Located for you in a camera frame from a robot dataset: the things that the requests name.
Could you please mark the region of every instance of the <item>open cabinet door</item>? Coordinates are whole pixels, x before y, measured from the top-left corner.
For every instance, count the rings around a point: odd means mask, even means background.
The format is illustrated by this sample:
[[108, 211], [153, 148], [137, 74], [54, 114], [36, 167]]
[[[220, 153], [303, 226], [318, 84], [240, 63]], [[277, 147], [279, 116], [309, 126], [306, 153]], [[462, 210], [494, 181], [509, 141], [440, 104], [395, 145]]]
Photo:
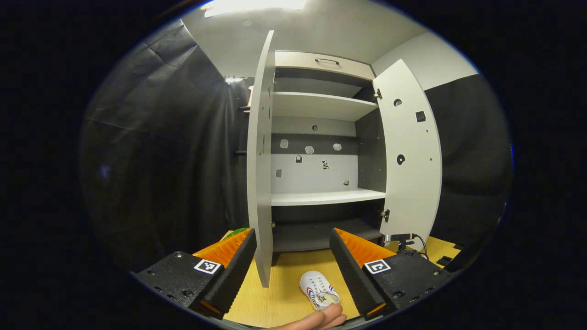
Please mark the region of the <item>open cabinet door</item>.
[[275, 76], [275, 46], [269, 31], [261, 51], [251, 98], [247, 136], [247, 205], [249, 226], [257, 234], [255, 262], [261, 285], [269, 287], [273, 232], [271, 229], [271, 108]]
[[[426, 94], [402, 60], [373, 80], [385, 135], [387, 182], [384, 235], [415, 233], [428, 239], [440, 199], [442, 159], [436, 121]], [[423, 248], [416, 239], [411, 245]]]

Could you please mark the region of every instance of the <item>cabinet drawer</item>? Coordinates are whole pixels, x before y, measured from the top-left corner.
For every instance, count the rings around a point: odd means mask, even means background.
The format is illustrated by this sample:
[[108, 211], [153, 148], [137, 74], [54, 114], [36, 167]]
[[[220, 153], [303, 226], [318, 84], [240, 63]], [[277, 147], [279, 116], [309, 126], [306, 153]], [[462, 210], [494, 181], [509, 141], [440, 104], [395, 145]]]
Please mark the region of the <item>cabinet drawer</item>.
[[373, 80], [375, 78], [371, 66], [368, 64], [315, 53], [276, 51], [275, 66], [278, 68], [336, 72], [366, 80]]

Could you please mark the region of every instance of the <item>door hinge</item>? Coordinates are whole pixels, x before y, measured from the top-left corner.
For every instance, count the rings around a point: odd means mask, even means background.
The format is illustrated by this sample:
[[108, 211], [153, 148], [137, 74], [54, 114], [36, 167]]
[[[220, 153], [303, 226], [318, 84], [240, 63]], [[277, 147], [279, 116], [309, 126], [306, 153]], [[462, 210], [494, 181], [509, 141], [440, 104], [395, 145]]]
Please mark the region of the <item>door hinge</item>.
[[385, 222], [389, 221], [389, 209], [385, 210], [384, 212], [381, 212], [381, 216], [383, 218], [385, 218]]

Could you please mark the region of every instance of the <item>wooden table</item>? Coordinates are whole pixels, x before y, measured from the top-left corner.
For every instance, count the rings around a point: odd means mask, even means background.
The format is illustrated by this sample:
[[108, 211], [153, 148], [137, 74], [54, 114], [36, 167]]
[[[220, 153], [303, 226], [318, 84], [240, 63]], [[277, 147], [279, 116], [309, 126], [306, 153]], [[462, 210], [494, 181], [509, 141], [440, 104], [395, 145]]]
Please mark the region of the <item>wooden table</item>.
[[[453, 243], [434, 237], [429, 237], [426, 246], [433, 261], [444, 255], [454, 258], [459, 252]], [[397, 242], [391, 242], [387, 248], [395, 251]], [[299, 289], [299, 279], [307, 271], [319, 271], [324, 274], [339, 294], [340, 305], [348, 319], [359, 316], [334, 255], [330, 250], [317, 250], [281, 253], [275, 266], [271, 267], [269, 288], [261, 286], [257, 266], [253, 260], [241, 289], [224, 319], [269, 328], [297, 321], [313, 313], [312, 304]]]

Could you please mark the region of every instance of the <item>finger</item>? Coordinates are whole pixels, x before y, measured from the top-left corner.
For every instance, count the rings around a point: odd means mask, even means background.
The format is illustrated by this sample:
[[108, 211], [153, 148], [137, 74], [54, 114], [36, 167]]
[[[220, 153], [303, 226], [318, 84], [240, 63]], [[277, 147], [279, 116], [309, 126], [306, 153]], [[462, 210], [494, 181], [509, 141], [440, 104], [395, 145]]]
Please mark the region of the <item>finger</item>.
[[290, 322], [282, 326], [271, 328], [272, 330], [311, 330], [319, 327], [326, 315], [322, 311], [315, 311], [301, 320]]
[[328, 307], [323, 309], [322, 312], [324, 313], [325, 317], [322, 323], [316, 327], [317, 329], [331, 323], [337, 317], [339, 317], [342, 314], [342, 306], [338, 304], [330, 304]]
[[333, 327], [335, 327], [337, 325], [343, 324], [345, 321], [346, 321], [346, 315], [345, 314], [341, 314], [337, 318], [335, 318], [332, 322], [330, 322], [327, 325], [321, 327], [319, 330], [325, 330], [325, 329], [333, 328]]

